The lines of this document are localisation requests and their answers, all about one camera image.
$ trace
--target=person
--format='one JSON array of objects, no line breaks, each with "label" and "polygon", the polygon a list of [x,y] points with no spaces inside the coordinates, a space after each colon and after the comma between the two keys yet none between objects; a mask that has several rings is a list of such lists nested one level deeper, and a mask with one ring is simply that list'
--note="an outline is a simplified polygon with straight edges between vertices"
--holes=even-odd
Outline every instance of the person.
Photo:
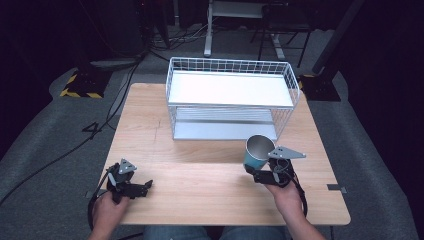
[{"label": "person", "polygon": [[[274,196],[275,204],[287,224],[287,229],[294,240],[325,239],[324,236],[303,215],[302,201],[293,182],[280,188],[274,185],[265,185]],[[93,231],[89,240],[109,239],[113,230],[121,221],[128,206],[129,198],[123,197],[119,204],[112,200],[112,194],[106,192],[97,199],[93,208]],[[201,226],[146,226],[144,240],[177,240],[196,239],[210,240],[207,231]],[[220,240],[237,239],[285,239],[282,226],[231,226],[223,229]]]}]

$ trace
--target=cup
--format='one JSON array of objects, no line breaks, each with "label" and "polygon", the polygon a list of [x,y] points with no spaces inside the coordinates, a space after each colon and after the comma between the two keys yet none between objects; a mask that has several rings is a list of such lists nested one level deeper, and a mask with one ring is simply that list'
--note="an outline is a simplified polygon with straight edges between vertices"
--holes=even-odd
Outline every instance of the cup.
[{"label": "cup", "polygon": [[244,167],[260,170],[268,162],[268,153],[275,149],[274,142],[263,136],[254,135],[246,141],[246,152],[244,154]]}]

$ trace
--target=metal bracket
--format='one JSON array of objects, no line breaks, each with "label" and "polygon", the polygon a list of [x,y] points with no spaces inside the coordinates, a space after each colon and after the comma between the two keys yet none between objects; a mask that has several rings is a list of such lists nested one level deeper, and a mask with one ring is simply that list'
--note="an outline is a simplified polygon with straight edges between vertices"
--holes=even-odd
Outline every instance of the metal bracket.
[{"label": "metal bracket", "polygon": [[136,166],[134,166],[124,158],[121,159],[121,164],[119,165],[119,174],[125,174],[135,170],[137,170]]},{"label": "metal bracket", "polygon": [[278,146],[274,150],[272,150],[270,153],[268,153],[268,157],[275,158],[275,159],[293,159],[293,158],[305,158],[305,153],[296,152],[294,150],[291,150],[289,148]]}]

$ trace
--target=white shelf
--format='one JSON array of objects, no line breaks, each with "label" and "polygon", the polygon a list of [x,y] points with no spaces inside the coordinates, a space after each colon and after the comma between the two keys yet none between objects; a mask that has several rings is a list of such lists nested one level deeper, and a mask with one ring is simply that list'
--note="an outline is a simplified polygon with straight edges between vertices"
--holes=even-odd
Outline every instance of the white shelf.
[{"label": "white shelf", "polygon": [[293,107],[283,75],[174,71],[169,106]]},{"label": "white shelf", "polygon": [[177,109],[174,139],[246,140],[256,134],[277,140],[270,110]]}]

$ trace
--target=black cable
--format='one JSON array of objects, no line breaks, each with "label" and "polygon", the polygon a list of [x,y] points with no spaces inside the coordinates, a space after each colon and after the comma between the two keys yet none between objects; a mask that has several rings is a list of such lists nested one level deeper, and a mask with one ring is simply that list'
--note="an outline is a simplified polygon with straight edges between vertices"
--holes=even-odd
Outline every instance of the black cable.
[{"label": "black cable", "polygon": [[122,56],[122,57],[136,57],[137,55],[142,55],[144,52],[141,51],[139,54],[135,54],[135,55],[125,55],[122,54],[118,51],[116,51],[112,46],[109,45],[109,43],[105,40],[105,38],[102,36],[102,34],[100,33],[100,30],[97,28],[96,24],[94,23],[93,18],[90,16],[89,12],[87,11],[87,9],[85,8],[84,4],[81,2],[81,0],[78,0],[79,4],[81,5],[82,9],[84,10],[85,15],[88,17],[88,19],[90,20],[90,23],[93,25],[94,29],[96,30],[98,36],[100,37],[100,39],[102,40],[102,42],[105,44],[106,47],[108,47],[113,53],[117,54],[118,56]]},{"label": "black cable", "polygon": [[[139,61],[137,62],[137,64],[133,67],[132,71],[131,71],[131,76],[130,79],[132,78],[135,69],[138,67],[138,65],[140,64],[140,62],[142,61],[143,58],[140,58]],[[35,175],[37,175],[38,173],[40,173],[41,171],[43,171],[44,169],[46,169],[47,167],[53,165],[54,163],[62,160],[63,158],[67,157],[69,154],[75,152],[77,149],[79,149],[81,146],[83,146],[85,143],[87,143],[89,140],[91,140],[97,133],[99,133],[108,123],[109,121],[116,115],[116,113],[118,112],[119,107],[121,106],[123,100],[121,100],[121,102],[119,103],[119,106],[115,109],[115,111],[113,112],[113,114],[106,120],[105,123],[103,123],[102,126],[100,126],[99,129],[95,130],[89,137],[87,137],[84,141],[82,141],[80,144],[78,144],[77,146],[75,146],[74,148],[72,148],[71,150],[69,150],[68,152],[66,152],[65,154],[63,154],[62,156],[56,158],[55,160],[47,163],[46,165],[44,165],[43,167],[41,167],[40,169],[38,169],[37,171],[35,171],[34,173],[30,174],[28,177],[26,177],[24,180],[22,180],[21,182],[19,182],[18,184],[16,184],[15,187],[13,187],[0,201],[0,207],[2,206],[2,204],[10,197],[10,195],[12,195],[13,192],[16,191],[16,189],[18,189],[20,186],[22,186],[25,182],[27,182],[29,179],[33,178]]]},{"label": "black cable", "polygon": [[103,175],[103,178],[100,181],[99,185],[97,186],[96,191],[94,191],[93,196],[91,196],[91,199],[88,202],[88,206],[87,206],[87,219],[88,219],[88,225],[90,226],[91,231],[93,231],[93,228],[94,228],[94,225],[93,225],[93,208],[94,208],[94,204],[96,203],[97,199],[100,197],[97,194],[99,193],[100,188],[103,185],[104,181],[106,180],[106,177],[109,174],[109,172],[110,172],[110,168]]},{"label": "black cable", "polygon": [[284,173],[287,175],[287,177],[290,178],[290,180],[294,183],[294,185],[297,188],[297,191],[299,192],[299,196],[300,196],[300,200],[302,201],[302,205],[303,205],[303,215],[308,215],[308,202],[306,201],[306,196],[305,196],[305,191],[303,190],[302,186],[300,186],[300,182],[299,179],[297,178],[296,173],[294,173],[294,177],[290,176],[290,174],[286,171],[284,171]]},{"label": "black cable", "polygon": [[331,240],[334,240],[334,228],[333,228],[333,226],[330,226],[330,236],[331,236]]},{"label": "black cable", "polygon": [[165,57],[163,57],[163,56],[161,56],[161,55],[153,52],[152,50],[150,50],[150,53],[153,54],[153,55],[155,55],[157,58],[160,58],[160,59],[165,60],[167,62],[170,62],[171,61],[171,60],[169,60],[169,59],[167,59],[167,58],[165,58]]},{"label": "black cable", "polygon": [[[122,89],[124,89],[124,87],[126,86],[126,89],[125,89],[125,92],[124,92],[124,94],[123,94],[123,96],[122,96],[122,98],[121,98],[121,101],[119,102],[119,104],[118,104],[117,108],[115,109],[115,110],[116,110],[116,111],[115,111],[115,114],[116,114],[117,110],[121,107],[122,103],[124,102],[125,96],[127,95],[127,92],[128,92],[129,86],[130,86],[130,82],[131,82],[132,76],[133,76],[133,74],[134,74],[134,72],[135,72],[135,70],[137,69],[137,67],[138,67],[138,65],[139,65],[139,64],[140,64],[140,62],[138,62],[136,65],[134,65],[134,66],[133,66],[133,68],[131,68],[131,69],[130,69],[130,71],[129,71],[129,72],[128,72],[128,74],[127,74],[127,81],[126,81],[126,82],[122,85],[122,87],[119,89],[118,94],[116,95],[115,100],[113,101],[113,102],[115,102],[115,101],[116,101],[116,99],[117,99],[117,98],[118,98],[118,96],[119,96],[119,93],[120,93],[120,92],[122,91]],[[113,130],[115,130],[115,131],[116,131],[116,128],[115,128],[115,127],[112,127],[112,126],[109,124],[109,121],[107,121],[107,119],[108,119],[108,117],[109,117],[110,110],[112,110],[112,107],[113,107],[113,104],[112,104],[112,105],[110,105],[110,108],[109,108],[109,110],[108,110],[108,112],[107,112],[107,115],[106,115],[106,122],[107,122],[107,125],[108,125],[110,128],[112,128]]]}]

